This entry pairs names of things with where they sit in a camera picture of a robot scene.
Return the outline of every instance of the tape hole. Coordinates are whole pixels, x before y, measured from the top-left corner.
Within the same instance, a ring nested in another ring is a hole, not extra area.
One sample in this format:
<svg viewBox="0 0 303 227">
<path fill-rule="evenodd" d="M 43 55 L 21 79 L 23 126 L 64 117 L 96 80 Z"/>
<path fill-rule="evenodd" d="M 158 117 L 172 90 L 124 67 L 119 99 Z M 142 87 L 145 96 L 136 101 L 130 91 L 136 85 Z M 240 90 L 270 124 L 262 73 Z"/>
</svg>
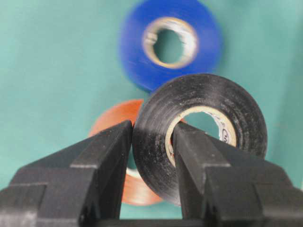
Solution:
<svg viewBox="0 0 303 227">
<path fill-rule="evenodd" d="M 129 151 L 127 167 L 134 170 L 137 169 L 137 166 L 134 161 L 133 148 L 131 148 L 131 150 Z"/>
<path fill-rule="evenodd" d="M 204 112 L 190 113 L 189 115 L 185 116 L 185 121 L 189 125 L 205 131 L 207 135 L 219 139 L 218 125 L 209 114 Z"/>
<path fill-rule="evenodd" d="M 181 59 L 183 44 L 177 33 L 163 29 L 157 33 L 157 41 L 153 46 L 155 55 L 163 63 L 176 63 Z"/>
</svg>

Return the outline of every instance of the blue electrical tape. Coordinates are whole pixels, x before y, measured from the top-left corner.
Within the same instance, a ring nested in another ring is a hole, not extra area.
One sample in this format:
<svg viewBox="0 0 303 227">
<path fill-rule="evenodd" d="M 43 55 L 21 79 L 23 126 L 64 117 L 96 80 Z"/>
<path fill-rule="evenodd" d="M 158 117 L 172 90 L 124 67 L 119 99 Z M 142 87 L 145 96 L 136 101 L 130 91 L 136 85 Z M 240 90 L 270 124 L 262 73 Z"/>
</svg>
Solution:
<svg viewBox="0 0 303 227">
<path fill-rule="evenodd" d="M 153 51 L 157 33 L 173 30 L 183 44 L 175 63 L 161 62 Z M 221 55 L 222 38 L 209 10 L 197 0 L 148 0 L 136 7 L 122 28 L 120 55 L 129 78 L 154 91 L 186 74 L 211 72 Z"/>
</svg>

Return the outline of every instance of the teal background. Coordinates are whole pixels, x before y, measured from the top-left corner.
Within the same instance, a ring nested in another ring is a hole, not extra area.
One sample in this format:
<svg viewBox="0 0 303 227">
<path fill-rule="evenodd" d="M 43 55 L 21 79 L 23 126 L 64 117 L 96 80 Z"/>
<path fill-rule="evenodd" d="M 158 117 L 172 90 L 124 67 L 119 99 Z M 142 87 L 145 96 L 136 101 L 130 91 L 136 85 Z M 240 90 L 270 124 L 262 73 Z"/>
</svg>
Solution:
<svg viewBox="0 0 303 227">
<path fill-rule="evenodd" d="M 138 2 L 0 1 L 0 188 L 22 165 L 86 138 L 106 109 L 148 97 L 127 79 L 118 56 L 122 22 Z M 215 73 L 256 99 L 267 123 L 266 159 L 301 187 L 303 1 L 201 2 L 224 38 Z M 189 121 L 199 126 L 199 118 Z M 121 217 L 181 213 L 165 202 L 124 204 Z"/>
</svg>

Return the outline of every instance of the tape roll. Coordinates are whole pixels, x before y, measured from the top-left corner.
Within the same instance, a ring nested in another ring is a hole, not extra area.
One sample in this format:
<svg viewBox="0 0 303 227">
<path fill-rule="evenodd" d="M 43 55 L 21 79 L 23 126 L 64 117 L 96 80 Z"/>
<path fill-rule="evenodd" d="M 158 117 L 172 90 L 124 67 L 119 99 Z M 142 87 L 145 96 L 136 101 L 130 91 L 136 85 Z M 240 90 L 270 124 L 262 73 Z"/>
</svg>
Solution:
<svg viewBox="0 0 303 227">
<path fill-rule="evenodd" d="M 213 117 L 220 140 L 260 157 L 266 154 L 264 117 L 242 87 L 211 74 L 187 75 L 166 83 L 140 109 L 133 131 L 133 154 L 146 184 L 177 205 L 178 182 L 170 138 L 179 119 L 196 112 Z"/>
<path fill-rule="evenodd" d="M 178 62 L 164 63 L 153 45 L 161 30 L 182 41 Z M 163 83 L 190 73 L 211 72 L 219 61 L 222 39 L 209 10 L 197 0 L 148 0 L 128 16 L 120 38 L 120 56 L 129 78 L 154 91 Z"/>
<path fill-rule="evenodd" d="M 134 124 L 142 103 L 143 99 L 129 100 L 110 108 L 97 119 L 89 132 L 89 136 L 125 120 L 130 120 Z M 146 185 L 137 171 L 127 168 L 122 202 L 146 206 L 161 201 L 162 199 Z"/>
</svg>

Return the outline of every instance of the orange electrical tape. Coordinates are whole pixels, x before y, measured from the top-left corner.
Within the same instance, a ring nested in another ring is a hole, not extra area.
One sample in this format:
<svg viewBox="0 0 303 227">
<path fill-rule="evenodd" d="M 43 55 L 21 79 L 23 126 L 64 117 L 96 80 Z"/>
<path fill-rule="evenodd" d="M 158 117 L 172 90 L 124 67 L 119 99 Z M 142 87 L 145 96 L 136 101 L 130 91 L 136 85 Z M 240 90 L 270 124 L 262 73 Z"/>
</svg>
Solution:
<svg viewBox="0 0 303 227">
<path fill-rule="evenodd" d="M 131 120 L 134 124 L 142 103 L 143 99 L 129 100 L 105 111 L 91 128 L 89 136 L 125 120 Z M 127 169 L 122 202 L 146 206 L 161 201 L 162 199 L 145 184 L 138 172 Z"/>
</svg>

